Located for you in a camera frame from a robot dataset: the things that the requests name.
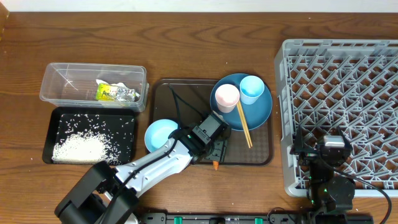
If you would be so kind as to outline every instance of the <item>light blue bowl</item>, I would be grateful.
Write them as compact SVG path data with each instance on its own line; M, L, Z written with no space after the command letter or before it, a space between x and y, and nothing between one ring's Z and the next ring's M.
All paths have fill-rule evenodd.
M160 119L153 122L148 127L144 137L148 151L154 152L162 147L169 139L169 135L177 128L177 123L169 119Z

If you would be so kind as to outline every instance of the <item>wooden chopsticks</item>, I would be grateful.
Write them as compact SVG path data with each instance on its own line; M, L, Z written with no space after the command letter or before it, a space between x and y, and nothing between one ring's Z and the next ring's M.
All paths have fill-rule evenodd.
M241 104L240 100L238 101L237 106L238 106L239 117L241 118L241 122L242 122L244 135L246 136L246 141L248 142L249 148L251 148L251 147L253 147L253 143L251 142L248 124L246 123L246 118L244 117L243 108L242 108L242 104Z

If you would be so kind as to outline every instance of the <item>pink cup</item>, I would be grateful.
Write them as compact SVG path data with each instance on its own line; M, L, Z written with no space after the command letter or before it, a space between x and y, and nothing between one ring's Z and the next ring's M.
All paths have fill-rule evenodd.
M238 103L239 98L239 90L234 85L224 84L216 90L217 107L223 113L231 112Z

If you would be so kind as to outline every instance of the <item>wooden table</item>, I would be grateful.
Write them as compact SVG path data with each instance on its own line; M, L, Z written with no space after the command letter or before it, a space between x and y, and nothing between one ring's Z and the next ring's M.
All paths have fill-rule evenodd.
M161 78L259 75L274 98L274 160L266 167L190 166L140 198L170 212L267 213L309 207L285 193L274 57L285 39L396 39L397 14L16 13L0 42L0 222L59 223L55 206L90 166L44 164L50 114L40 101L50 62L142 65L153 85ZM136 158L144 155L150 101L138 116ZM395 208L398 199L393 199ZM384 198L356 198L354 213L376 223ZM394 209L389 223L398 222Z

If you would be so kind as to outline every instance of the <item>dish rack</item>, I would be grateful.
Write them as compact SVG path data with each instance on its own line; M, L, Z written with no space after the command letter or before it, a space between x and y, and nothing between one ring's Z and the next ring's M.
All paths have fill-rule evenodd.
M305 197L309 170L290 155L339 126L353 146L341 167L398 197L398 40L286 40L275 58L286 192ZM382 197L356 183L356 197Z

